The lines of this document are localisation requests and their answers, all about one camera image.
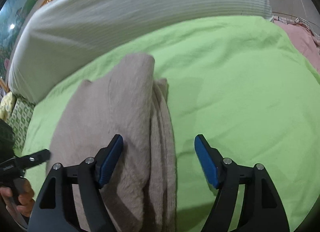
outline blue gripper pad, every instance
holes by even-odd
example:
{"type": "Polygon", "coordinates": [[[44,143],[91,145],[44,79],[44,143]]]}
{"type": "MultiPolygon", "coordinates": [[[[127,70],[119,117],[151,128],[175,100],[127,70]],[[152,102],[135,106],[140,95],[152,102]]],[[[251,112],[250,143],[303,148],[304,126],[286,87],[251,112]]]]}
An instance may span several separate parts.
{"type": "Polygon", "coordinates": [[[108,147],[100,149],[100,151],[97,153],[96,175],[98,176],[97,182],[99,183],[100,188],[110,181],[122,150],[123,138],[121,135],[115,135],[108,147]]]}
{"type": "Polygon", "coordinates": [[[214,160],[210,156],[208,150],[216,150],[211,148],[203,135],[197,135],[195,138],[195,150],[200,161],[201,167],[203,169],[204,175],[209,184],[211,184],[215,189],[219,188],[219,172],[214,160]]]}

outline green bed sheet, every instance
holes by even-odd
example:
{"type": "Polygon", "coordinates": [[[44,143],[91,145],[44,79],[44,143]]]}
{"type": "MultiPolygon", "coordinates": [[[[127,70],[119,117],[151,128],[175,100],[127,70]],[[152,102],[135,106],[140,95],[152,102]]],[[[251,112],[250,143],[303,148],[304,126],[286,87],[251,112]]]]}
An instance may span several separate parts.
{"type": "MultiPolygon", "coordinates": [[[[200,133],[238,164],[265,165],[293,231],[320,194],[320,77],[286,33],[260,17],[186,21],[97,58],[35,107],[23,154],[49,148],[57,122],[83,79],[96,80],[125,54],[141,51],[154,56],[155,78],[165,77],[169,83],[178,231],[200,231],[216,194],[194,151],[200,133]]],[[[45,166],[28,170],[26,177],[37,194],[45,166]]]]}

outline metal screw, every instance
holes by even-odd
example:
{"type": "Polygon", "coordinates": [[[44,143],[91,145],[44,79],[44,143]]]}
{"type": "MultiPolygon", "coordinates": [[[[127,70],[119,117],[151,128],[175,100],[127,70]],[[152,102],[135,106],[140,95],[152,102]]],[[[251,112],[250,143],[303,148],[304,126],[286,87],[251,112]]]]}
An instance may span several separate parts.
{"type": "Polygon", "coordinates": [[[223,162],[224,162],[225,164],[231,164],[231,163],[232,163],[232,160],[231,160],[230,158],[224,158],[224,159],[223,159],[223,162]]]}
{"type": "Polygon", "coordinates": [[[93,163],[93,162],[94,162],[94,158],[93,157],[88,157],[85,160],[85,163],[87,163],[87,164],[90,164],[90,163],[93,163]]]}
{"type": "Polygon", "coordinates": [[[256,166],[257,166],[258,170],[263,170],[264,169],[264,166],[261,163],[257,163],[256,166]]]}
{"type": "Polygon", "coordinates": [[[61,167],[61,163],[55,163],[52,168],[55,170],[58,170],[60,169],[60,167],[61,167]]]}

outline finger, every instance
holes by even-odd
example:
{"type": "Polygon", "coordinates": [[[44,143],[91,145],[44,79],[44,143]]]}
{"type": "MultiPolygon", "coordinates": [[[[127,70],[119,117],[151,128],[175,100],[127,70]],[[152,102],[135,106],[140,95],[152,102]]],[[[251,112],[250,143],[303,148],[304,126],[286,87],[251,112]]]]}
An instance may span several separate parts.
{"type": "Polygon", "coordinates": [[[19,195],[18,200],[21,205],[27,205],[32,200],[34,195],[35,192],[31,189],[30,192],[19,195]]]}
{"type": "Polygon", "coordinates": [[[0,193],[1,193],[1,196],[5,202],[5,204],[7,206],[11,206],[11,202],[9,200],[10,197],[12,197],[12,191],[10,188],[7,188],[7,187],[1,187],[0,188],[0,193]]]}
{"type": "Polygon", "coordinates": [[[31,214],[31,211],[32,211],[32,208],[35,204],[35,201],[32,200],[28,205],[25,205],[25,206],[17,206],[17,210],[24,216],[26,217],[30,217],[30,214],[31,214]]]}
{"type": "Polygon", "coordinates": [[[31,184],[30,184],[30,182],[26,179],[26,181],[24,182],[24,184],[23,184],[23,188],[24,188],[24,191],[26,192],[26,193],[29,193],[29,192],[33,192],[33,189],[31,188],[31,184]]]}

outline pink blanket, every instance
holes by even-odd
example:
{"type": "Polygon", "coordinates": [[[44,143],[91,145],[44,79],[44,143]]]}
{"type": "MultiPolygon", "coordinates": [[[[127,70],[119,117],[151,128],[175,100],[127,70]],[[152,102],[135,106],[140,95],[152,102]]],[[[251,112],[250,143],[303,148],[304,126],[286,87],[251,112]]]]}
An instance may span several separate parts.
{"type": "Polygon", "coordinates": [[[274,23],[285,30],[295,48],[320,73],[320,41],[313,35],[312,31],[303,24],[285,24],[280,21],[274,21],[274,23]]]}

